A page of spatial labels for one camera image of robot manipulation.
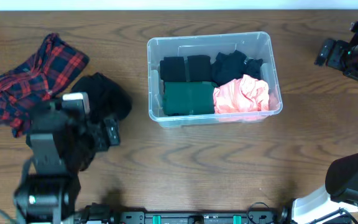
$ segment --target plaid flannel shirt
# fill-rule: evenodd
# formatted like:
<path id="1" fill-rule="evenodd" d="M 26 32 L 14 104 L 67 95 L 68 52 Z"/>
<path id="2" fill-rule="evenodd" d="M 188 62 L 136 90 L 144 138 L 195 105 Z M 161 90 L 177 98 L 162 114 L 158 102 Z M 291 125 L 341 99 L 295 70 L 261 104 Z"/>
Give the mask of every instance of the plaid flannel shirt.
<path id="1" fill-rule="evenodd" d="M 49 34 L 37 53 L 0 76 L 0 122 L 15 138 L 31 126 L 29 110 L 62 92 L 86 67 L 88 56 Z"/>

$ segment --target plastic storage bin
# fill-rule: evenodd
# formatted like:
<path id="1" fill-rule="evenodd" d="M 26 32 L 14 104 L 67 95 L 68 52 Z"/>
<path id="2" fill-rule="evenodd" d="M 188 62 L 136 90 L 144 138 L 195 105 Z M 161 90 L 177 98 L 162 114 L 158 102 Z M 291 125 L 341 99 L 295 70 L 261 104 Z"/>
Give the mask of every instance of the plastic storage bin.
<path id="1" fill-rule="evenodd" d="M 269 86 L 269 111 L 204 114 L 188 116 L 167 116 L 162 109 L 163 81 L 160 79 L 160 61 L 164 57 L 190 55 L 209 55 L 211 63 L 219 52 L 224 54 L 239 50 L 248 58 L 263 59 L 261 77 Z M 276 66 L 274 64 L 272 42 L 265 32 L 241 34 L 204 35 L 193 37 L 156 37 L 147 43 L 147 62 L 149 73 L 149 115 L 164 128 L 188 124 L 211 124 L 222 122 L 255 122 L 278 114 L 283 108 Z"/>

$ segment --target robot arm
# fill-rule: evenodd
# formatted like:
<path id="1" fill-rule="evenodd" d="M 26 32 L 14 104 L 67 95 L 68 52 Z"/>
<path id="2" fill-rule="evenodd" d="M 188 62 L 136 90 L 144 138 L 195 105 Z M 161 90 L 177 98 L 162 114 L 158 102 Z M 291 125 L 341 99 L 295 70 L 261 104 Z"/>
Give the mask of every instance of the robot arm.
<path id="1" fill-rule="evenodd" d="M 315 64 L 322 66 L 327 61 L 327 66 L 358 81 L 358 22 L 351 30 L 356 34 L 350 43 L 326 40 Z M 334 161 L 329 167 L 326 184 L 296 199 L 288 211 L 288 220 L 298 224 L 324 223 L 340 216 L 341 209 L 358 212 L 358 153 Z"/>

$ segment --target black fabric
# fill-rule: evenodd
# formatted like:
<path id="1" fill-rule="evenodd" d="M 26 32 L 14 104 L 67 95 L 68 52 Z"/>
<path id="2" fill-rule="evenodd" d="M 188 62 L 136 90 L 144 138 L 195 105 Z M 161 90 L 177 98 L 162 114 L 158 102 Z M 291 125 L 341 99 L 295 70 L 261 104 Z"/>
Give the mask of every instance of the black fabric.
<path id="1" fill-rule="evenodd" d="M 252 78 L 256 78 L 260 80 L 260 67 L 262 66 L 263 63 L 264 61 L 262 59 L 248 60 L 244 67 L 244 74 L 247 74 Z"/>
<path id="2" fill-rule="evenodd" d="M 128 93 L 102 73 L 82 77 L 71 92 L 88 94 L 91 111 L 89 116 L 92 121 L 100 121 L 110 115 L 122 120 L 132 109 L 132 98 Z"/>
<path id="3" fill-rule="evenodd" d="M 165 82 L 185 82 L 185 59 L 183 57 L 164 57 L 160 61 L 160 76 Z"/>
<path id="4" fill-rule="evenodd" d="M 211 82 L 211 57 L 208 55 L 187 56 L 191 82 Z"/>
<path id="5" fill-rule="evenodd" d="M 221 86 L 235 78 L 242 78 L 246 58 L 247 56 L 238 50 L 229 55 L 218 53 L 216 61 L 212 64 L 213 82 Z"/>

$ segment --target wooden table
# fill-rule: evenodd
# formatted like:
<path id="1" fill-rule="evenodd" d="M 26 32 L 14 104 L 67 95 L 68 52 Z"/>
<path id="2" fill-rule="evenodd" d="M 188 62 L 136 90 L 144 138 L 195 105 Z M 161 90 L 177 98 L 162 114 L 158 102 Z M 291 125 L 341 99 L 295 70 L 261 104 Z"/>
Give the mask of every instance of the wooden table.
<path id="1" fill-rule="evenodd" d="M 358 149 L 358 83 L 313 65 L 327 37 L 350 40 L 358 11 L 0 12 L 0 74 L 58 32 L 89 55 L 81 75 L 102 72 L 134 97 L 122 143 L 80 173 L 76 207 L 103 202 L 147 210 L 277 207 L 324 184 L 328 166 Z M 255 124 L 163 129 L 147 109 L 146 43 L 153 37 L 266 31 L 272 38 L 284 109 Z M 12 193 L 25 139 L 0 129 L 0 207 Z"/>

